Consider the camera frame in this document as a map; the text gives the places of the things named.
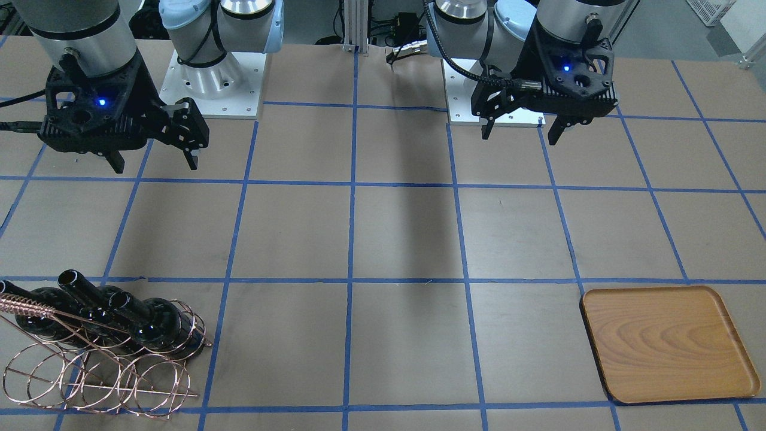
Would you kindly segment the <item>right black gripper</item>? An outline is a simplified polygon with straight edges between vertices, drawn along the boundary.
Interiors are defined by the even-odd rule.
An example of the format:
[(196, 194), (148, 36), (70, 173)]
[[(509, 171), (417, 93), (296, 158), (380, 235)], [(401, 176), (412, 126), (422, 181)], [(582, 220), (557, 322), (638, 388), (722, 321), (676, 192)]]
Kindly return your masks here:
[[(189, 169), (198, 170), (199, 149), (209, 146), (209, 127), (199, 106), (193, 98), (181, 98), (161, 109), (169, 117), (169, 124), (163, 133), (169, 137), (170, 145), (183, 150)], [(124, 173), (125, 159), (120, 151), (107, 151), (103, 157), (115, 174)]]

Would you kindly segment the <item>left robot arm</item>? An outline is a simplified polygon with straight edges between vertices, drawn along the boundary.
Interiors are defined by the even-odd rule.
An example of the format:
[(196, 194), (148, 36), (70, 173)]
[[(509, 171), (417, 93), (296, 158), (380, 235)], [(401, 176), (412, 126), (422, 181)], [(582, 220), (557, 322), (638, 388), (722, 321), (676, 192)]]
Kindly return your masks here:
[(620, 96), (606, 27), (621, 1), (426, 1), (429, 51), (475, 83), (473, 116), (489, 139), (524, 108), (555, 115), (548, 144), (610, 114)]

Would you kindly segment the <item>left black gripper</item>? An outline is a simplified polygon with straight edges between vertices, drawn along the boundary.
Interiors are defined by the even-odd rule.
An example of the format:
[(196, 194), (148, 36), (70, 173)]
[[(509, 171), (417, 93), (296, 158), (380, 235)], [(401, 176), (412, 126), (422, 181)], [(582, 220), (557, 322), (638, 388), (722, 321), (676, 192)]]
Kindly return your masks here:
[[(494, 119), (514, 110), (527, 108), (525, 80), (520, 78), (479, 77), (471, 95), (471, 112), (482, 119), (482, 140), (490, 138)], [(548, 145), (556, 145), (567, 128), (577, 125), (577, 116), (557, 116), (548, 129)]]

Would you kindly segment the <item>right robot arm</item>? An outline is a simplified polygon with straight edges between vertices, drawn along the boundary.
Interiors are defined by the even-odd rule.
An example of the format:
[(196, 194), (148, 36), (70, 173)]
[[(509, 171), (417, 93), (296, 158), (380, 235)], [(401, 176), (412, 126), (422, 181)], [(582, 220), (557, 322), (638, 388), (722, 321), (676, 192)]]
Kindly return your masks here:
[(41, 121), (3, 122), (62, 153), (93, 153), (122, 174), (123, 151), (148, 140), (179, 149), (192, 170), (209, 145), (202, 104), (240, 98), (247, 116), (259, 101), (244, 58), (279, 52), (282, 1), (159, 1), (160, 24), (175, 49), (181, 92), (172, 102), (153, 83), (117, 1), (14, 1), (53, 65)]

